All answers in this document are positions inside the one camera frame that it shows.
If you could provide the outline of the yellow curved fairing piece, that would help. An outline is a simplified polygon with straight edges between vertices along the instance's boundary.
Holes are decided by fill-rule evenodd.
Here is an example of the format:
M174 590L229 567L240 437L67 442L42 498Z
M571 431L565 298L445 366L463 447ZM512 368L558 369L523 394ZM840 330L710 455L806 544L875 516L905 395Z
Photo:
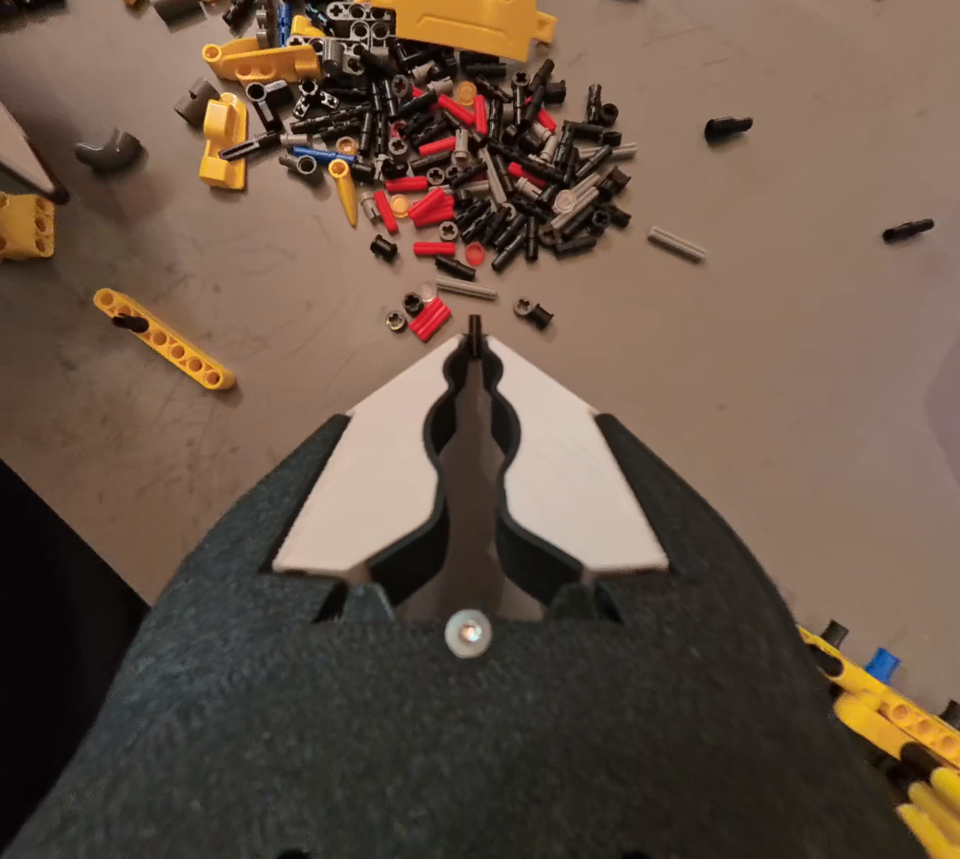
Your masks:
M238 192L246 187L244 158L227 160L222 153L248 140L248 112L231 92L210 99L202 124L205 147L198 166L198 179L205 185Z

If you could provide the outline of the yellow ribbed panel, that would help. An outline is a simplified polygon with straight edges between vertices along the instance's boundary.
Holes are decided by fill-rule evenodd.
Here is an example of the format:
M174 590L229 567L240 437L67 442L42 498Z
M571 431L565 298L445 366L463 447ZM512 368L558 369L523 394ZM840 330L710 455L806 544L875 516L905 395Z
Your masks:
M394 14L399 38L510 61L528 59L532 43L549 46L556 18L538 0L369 0Z

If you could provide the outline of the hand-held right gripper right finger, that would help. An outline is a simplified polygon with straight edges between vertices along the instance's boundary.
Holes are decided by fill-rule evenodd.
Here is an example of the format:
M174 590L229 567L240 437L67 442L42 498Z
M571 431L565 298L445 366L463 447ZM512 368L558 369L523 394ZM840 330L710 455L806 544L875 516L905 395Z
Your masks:
M668 570L601 413L495 337L484 341L484 385L503 455L495 522L506 577L549 605L569 585Z

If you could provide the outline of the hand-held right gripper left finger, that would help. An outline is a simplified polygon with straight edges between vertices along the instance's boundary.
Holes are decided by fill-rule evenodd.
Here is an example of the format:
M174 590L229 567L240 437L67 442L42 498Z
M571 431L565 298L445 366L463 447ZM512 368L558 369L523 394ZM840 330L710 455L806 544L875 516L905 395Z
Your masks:
M451 337L348 411L271 570L378 584L400 605L441 570L450 517L440 453L470 355Z

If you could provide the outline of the grey elbow pipe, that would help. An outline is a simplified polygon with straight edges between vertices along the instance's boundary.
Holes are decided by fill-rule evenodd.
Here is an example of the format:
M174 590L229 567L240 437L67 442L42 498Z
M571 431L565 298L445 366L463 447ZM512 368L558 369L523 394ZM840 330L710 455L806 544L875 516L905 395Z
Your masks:
M100 143L76 142L73 152L80 164L93 173L106 175L121 173L137 165L145 154L145 147L133 134L114 129Z

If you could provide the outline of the yellow black assembled model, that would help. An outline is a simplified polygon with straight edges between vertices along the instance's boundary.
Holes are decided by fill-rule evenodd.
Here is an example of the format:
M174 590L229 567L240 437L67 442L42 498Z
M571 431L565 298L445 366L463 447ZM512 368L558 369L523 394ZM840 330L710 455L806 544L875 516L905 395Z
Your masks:
M959 856L958 701L940 714L892 686L900 660L878 649L860 666L841 650L848 630L830 621L798 634L829 682L832 711L880 773L894 811L928 857Z

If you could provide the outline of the yellow angled liftarm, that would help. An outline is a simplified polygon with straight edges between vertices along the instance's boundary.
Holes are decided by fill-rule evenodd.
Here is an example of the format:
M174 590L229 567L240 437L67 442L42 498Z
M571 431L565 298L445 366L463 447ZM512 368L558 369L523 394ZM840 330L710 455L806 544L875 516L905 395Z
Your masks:
M296 83L318 79L323 73L318 54L310 44L257 49L257 38L235 39L222 45L207 44L203 60L219 79L248 84L277 80Z

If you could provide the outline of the yellow long perforated beam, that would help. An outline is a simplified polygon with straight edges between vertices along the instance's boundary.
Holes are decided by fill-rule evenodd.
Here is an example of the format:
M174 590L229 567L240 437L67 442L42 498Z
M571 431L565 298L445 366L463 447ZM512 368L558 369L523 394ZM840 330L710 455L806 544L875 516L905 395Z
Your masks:
M147 318L151 326L147 334L136 335L122 330L137 337L141 343L204 389L224 393L235 387L236 379L230 369L162 321L138 300L116 289L103 288L94 293L93 303L110 320L119 314Z

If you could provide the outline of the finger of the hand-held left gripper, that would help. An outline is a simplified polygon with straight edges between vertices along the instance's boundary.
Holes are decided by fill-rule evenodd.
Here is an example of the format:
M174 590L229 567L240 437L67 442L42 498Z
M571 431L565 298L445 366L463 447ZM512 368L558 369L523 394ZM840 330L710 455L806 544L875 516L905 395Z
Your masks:
M46 166L15 116L1 102L2 188L11 183L54 205L69 202L69 192Z

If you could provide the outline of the pile of black red pins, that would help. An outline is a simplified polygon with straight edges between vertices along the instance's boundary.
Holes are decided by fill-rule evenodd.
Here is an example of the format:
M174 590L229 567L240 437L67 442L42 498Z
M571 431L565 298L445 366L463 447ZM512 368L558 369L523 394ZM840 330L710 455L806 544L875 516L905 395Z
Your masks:
M294 157L306 146L355 155L351 167L368 251L382 264L401 254L413 229L414 255L453 256L476 267L488 256L500 273L521 256L570 258L594 251L612 229L628 229L620 203L632 156L616 130L618 110L587 90L578 120L551 111L567 85L546 59L529 73L498 56L425 42L303 38L323 78L304 78L285 114L280 164L303 182L330 181L328 166ZM392 264L370 250L377 235L398 246Z

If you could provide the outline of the yellow pointed tooth piece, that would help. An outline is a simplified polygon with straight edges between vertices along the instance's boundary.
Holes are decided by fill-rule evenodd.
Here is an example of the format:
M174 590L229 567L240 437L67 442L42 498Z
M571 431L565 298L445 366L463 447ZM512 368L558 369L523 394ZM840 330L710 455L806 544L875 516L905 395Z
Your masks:
M343 214L350 226L356 229L358 225L358 199L352 164L344 158L334 156L327 165L327 171L334 184Z

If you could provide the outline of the yellow perforated block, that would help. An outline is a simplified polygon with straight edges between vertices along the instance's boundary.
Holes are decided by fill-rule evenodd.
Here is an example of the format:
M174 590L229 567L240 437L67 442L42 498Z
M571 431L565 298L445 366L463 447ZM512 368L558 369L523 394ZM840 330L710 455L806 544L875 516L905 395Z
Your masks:
M55 254L56 206L37 194L1 193L1 261Z

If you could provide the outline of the grey cylinder connector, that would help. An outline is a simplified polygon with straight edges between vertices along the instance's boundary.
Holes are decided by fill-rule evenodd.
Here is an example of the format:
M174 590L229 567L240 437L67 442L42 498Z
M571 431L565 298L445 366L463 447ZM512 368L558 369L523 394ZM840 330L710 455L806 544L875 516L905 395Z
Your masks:
M219 101L221 93L205 78L196 79L174 104L174 112L195 131L202 131L209 103Z

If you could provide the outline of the black thin link rod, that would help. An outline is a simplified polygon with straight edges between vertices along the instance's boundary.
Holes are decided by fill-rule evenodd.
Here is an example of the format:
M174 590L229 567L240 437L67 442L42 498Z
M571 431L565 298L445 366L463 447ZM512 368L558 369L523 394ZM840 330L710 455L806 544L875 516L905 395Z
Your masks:
M246 160L264 153L271 153L282 145L282 131L263 132L246 141L225 147L218 152L218 157L229 163Z

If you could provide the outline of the red pin pair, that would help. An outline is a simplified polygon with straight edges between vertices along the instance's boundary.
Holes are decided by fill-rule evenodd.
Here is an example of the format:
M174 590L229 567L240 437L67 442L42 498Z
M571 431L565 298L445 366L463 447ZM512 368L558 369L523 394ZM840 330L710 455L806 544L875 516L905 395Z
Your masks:
M449 305L437 294L410 319L409 329L422 343L427 343L451 319Z

